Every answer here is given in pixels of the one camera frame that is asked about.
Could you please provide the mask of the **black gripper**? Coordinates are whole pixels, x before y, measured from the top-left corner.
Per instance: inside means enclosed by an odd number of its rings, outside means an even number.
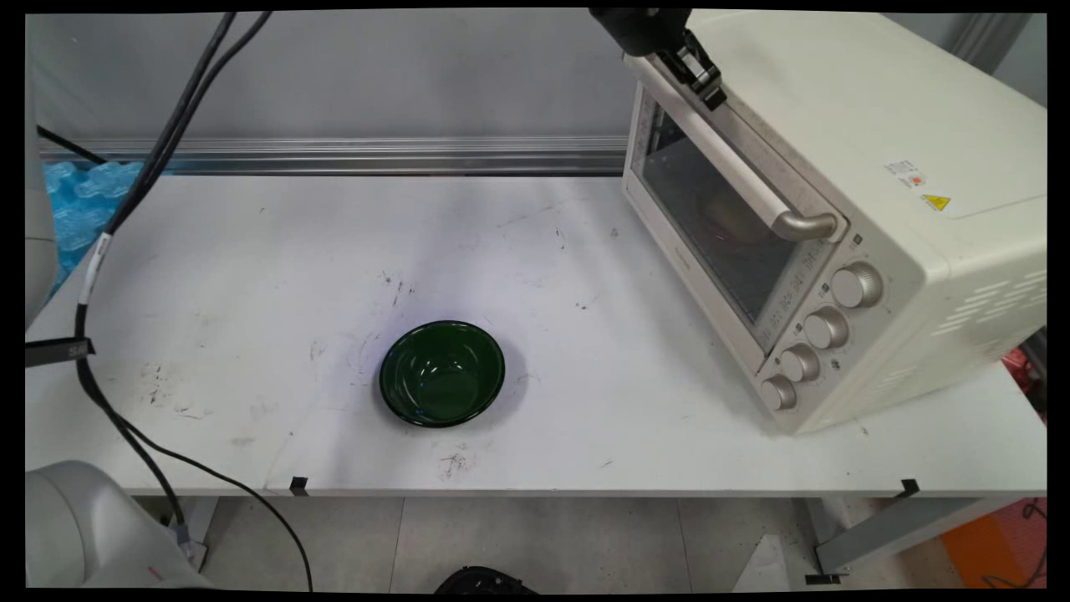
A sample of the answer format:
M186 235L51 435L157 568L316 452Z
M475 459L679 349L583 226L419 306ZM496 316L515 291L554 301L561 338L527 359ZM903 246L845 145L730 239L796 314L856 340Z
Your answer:
M603 27L631 57L657 55L677 83L707 110L727 102L722 73L696 35L685 27L691 7L588 7L588 15Z

